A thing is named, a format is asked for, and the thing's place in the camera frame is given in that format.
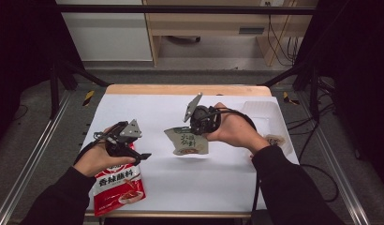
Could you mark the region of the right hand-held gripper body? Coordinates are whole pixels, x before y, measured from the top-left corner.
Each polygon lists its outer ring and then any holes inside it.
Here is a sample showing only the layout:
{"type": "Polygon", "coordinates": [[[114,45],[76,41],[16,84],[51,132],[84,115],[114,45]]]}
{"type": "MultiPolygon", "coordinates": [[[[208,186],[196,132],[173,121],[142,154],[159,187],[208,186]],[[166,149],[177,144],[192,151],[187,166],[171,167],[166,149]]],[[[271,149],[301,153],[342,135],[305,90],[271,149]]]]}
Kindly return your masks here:
{"type": "Polygon", "coordinates": [[[207,108],[199,105],[202,93],[198,93],[186,106],[184,122],[190,123],[192,133],[198,128],[207,128],[210,133],[216,131],[221,123],[218,110],[214,107],[207,108]]]}

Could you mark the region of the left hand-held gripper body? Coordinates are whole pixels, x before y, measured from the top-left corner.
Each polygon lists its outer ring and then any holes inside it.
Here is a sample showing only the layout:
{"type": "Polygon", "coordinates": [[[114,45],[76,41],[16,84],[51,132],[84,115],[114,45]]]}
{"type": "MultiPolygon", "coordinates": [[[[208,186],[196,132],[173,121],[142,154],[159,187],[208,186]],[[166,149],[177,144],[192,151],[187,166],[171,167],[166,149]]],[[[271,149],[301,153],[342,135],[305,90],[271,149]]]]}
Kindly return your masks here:
{"type": "Polygon", "coordinates": [[[141,137],[139,125],[135,119],[121,121],[103,132],[95,132],[93,144],[105,143],[110,156],[138,156],[132,146],[141,137]]]}

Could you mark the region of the beige green-topped pouch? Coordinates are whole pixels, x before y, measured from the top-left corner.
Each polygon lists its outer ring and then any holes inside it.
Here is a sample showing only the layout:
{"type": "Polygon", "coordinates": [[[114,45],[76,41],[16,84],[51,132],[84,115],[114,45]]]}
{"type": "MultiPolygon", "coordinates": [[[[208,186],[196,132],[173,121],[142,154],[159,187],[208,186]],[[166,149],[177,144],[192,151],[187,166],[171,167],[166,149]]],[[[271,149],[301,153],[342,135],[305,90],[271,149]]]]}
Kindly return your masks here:
{"type": "Polygon", "coordinates": [[[200,135],[193,134],[190,127],[172,127],[166,129],[165,134],[172,142],[173,154],[176,156],[209,153],[208,141],[200,135]]]}

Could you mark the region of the red seasoning packet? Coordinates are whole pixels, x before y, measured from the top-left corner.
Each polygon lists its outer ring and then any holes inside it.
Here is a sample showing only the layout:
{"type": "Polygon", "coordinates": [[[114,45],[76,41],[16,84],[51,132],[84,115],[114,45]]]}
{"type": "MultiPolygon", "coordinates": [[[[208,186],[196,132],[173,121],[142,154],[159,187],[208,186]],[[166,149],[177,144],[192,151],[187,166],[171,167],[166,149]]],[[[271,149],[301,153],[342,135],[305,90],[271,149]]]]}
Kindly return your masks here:
{"type": "Polygon", "coordinates": [[[100,172],[96,175],[92,193],[96,217],[143,200],[146,195],[140,166],[124,164],[100,172]]]}

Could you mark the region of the clear plastic container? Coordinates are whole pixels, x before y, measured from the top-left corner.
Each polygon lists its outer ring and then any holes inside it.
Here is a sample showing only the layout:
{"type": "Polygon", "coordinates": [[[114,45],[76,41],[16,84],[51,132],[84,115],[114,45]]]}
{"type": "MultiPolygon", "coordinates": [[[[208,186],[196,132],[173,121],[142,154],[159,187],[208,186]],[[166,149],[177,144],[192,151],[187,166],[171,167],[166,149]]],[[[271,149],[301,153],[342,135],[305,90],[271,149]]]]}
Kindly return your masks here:
{"type": "Polygon", "coordinates": [[[242,107],[242,112],[254,122],[260,135],[263,137],[274,136],[281,140],[278,145],[282,148],[285,156],[294,152],[283,115],[276,102],[246,101],[242,107]]]}

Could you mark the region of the person's right hand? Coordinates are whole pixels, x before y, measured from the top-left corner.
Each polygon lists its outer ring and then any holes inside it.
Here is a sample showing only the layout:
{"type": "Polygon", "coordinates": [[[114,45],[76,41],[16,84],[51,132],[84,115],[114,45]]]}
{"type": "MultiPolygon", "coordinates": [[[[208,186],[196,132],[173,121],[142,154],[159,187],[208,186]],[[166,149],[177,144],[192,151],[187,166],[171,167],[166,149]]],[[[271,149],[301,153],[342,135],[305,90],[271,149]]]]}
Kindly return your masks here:
{"type": "Polygon", "coordinates": [[[244,147],[253,155],[270,144],[240,115],[222,113],[221,125],[212,133],[204,134],[209,142],[223,142],[235,147],[244,147]]]}

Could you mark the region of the person's left hand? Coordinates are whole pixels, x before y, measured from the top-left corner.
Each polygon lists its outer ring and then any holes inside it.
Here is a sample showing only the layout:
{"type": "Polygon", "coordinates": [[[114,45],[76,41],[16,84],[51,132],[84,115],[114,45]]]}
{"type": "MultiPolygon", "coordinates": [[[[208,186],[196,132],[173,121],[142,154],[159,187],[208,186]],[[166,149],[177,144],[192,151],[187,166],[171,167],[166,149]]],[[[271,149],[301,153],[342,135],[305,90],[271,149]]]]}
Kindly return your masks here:
{"type": "Polygon", "coordinates": [[[102,146],[88,150],[74,165],[74,168],[86,177],[94,177],[112,166],[134,163],[132,157],[111,157],[102,146]]]}

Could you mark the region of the white table sheet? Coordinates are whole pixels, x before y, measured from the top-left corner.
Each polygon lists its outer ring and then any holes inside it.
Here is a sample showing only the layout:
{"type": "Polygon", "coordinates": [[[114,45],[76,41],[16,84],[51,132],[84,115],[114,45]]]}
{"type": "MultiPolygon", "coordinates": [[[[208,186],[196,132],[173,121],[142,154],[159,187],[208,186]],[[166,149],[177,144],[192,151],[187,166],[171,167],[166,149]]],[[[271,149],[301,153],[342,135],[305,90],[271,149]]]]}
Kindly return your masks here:
{"type": "Polygon", "coordinates": [[[120,121],[135,119],[142,137],[136,150],[151,156],[140,164],[146,198],[110,212],[112,217],[138,213],[204,214],[250,213],[256,170],[250,152],[222,142],[211,142],[206,155],[176,156],[164,131],[184,124],[192,100],[184,95],[115,95],[101,99],[84,142],[120,121]]]}

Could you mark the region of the wooden table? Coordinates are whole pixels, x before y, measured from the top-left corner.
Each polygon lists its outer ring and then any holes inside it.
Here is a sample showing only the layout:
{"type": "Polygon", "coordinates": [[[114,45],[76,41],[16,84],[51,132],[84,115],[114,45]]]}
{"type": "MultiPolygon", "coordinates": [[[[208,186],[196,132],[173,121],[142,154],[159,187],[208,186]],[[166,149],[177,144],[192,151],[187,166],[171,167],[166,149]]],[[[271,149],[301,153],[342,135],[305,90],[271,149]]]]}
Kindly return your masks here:
{"type": "MultiPolygon", "coordinates": [[[[184,95],[194,98],[201,92],[201,102],[205,105],[214,105],[221,101],[233,109],[241,109],[247,100],[269,98],[272,94],[269,88],[262,86],[243,85],[180,85],[180,84],[113,84],[109,86],[105,94],[115,95],[184,95]]],[[[110,213],[107,218],[247,218],[250,213],[244,215],[218,214],[218,213],[142,213],[134,217],[112,217],[110,213]]]]}

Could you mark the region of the yellow black tape strip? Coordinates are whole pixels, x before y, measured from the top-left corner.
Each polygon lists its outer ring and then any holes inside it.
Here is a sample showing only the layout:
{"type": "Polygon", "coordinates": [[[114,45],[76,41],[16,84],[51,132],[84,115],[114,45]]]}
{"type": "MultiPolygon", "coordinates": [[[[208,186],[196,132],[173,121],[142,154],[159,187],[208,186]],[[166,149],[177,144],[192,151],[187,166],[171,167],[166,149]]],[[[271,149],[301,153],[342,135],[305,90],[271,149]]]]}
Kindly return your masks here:
{"type": "Polygon", "coordinates": [[[84,99],[84,101],[82,103],[82,106],[88,106],[89,105],[89,103],[90,103],[94,93],[95,93],[94,90],[90,90],[90,91],[87,92],[87,94],[85,96],[85,99],[84,99]]]}
{"type": "Polygon", "coordinates": [[[290,99],[287,92],[283,92],[283,100],[286,103],[290,103],[293,105],[300,105],[300,101],[295,99],[290,99]]]}

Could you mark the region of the light wooden desk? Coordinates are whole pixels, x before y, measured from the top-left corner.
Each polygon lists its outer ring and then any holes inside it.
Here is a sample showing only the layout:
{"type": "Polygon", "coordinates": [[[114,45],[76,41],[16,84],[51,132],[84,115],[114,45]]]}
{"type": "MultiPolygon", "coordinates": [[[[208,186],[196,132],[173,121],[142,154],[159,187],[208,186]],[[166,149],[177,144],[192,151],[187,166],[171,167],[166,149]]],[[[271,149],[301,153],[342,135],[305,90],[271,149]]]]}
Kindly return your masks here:
{"type": "MultiPolygon", "coordinates": [[[[314,8],[318,0],[142,0],[145,6],[232,6],[314,8]]],[[[267,66],[281,55],[285,37],[303,38],[309,15],[147,13],[149,34],[165,36],[248,36],[257,39],[267,66]]]]}

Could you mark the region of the white cabinet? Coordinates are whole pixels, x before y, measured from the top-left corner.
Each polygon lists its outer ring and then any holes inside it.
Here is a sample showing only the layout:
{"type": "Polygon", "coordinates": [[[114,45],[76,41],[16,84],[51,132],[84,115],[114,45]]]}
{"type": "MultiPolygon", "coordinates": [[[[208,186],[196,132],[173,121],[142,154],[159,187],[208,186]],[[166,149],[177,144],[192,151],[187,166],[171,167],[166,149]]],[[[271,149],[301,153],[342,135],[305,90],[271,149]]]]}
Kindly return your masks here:
{"type": "Polygon", "coordinates": [[[143,13],[63,13],[84,62],[151,61],[143,13]]]}

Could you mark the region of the black curtain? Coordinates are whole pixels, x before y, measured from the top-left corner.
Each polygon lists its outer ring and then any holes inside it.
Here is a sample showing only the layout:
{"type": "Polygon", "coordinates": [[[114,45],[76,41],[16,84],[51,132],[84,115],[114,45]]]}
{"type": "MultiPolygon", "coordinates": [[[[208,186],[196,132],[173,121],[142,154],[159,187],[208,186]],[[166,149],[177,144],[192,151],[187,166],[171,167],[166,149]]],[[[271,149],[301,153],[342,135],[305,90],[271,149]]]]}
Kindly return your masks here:
{"type": "Polygon", "coordinates": [[[0,141],[19,109],[21,93],[49,79],[50,63],[23,24],[26,6],[56,0],[0,0],[0,141]]]}
{"type": "Polygon", "coordinates": [[[384,0],[318,0],[299,51],[308,56],[328,25],[316,67],[335,82],[335,102],[355,146],[384,185],[384,0]]]}

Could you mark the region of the black horizontal frame bar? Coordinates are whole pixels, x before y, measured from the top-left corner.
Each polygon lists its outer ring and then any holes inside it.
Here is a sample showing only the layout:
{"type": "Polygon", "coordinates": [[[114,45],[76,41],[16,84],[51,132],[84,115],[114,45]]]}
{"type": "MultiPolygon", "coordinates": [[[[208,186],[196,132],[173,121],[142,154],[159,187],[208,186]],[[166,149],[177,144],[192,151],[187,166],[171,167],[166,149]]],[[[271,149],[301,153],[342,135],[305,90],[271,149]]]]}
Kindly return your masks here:
{"type": "Polygon", "coordinates": [[[314,15],[314,7],[232,7],[232,6],[136,6],[136,5],[57,5],[61,12],[77,13],[187,13],[314,15]]]}

